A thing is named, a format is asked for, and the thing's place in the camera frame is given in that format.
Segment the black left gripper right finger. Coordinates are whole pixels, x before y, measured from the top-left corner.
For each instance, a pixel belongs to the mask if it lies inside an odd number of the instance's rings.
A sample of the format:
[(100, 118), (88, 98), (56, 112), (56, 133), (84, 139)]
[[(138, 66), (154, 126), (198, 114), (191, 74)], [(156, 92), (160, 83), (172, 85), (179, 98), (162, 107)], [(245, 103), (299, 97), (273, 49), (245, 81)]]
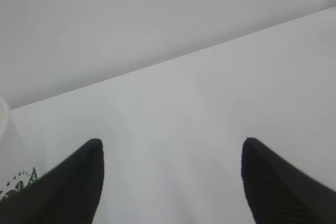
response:
[(335, 223), (335, 191), (256, 138), (242, 147), (241, 177), (255, 223)]

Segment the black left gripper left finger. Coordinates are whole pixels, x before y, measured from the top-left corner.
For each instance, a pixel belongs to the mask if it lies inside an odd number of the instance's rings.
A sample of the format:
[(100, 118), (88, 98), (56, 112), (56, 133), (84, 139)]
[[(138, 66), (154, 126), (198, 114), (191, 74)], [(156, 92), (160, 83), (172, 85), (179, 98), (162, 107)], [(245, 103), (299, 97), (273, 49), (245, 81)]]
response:
[(92, 223), (104, 181), (100, 139), (91, 139), (36, 182), (1, 200), (1, 223)]

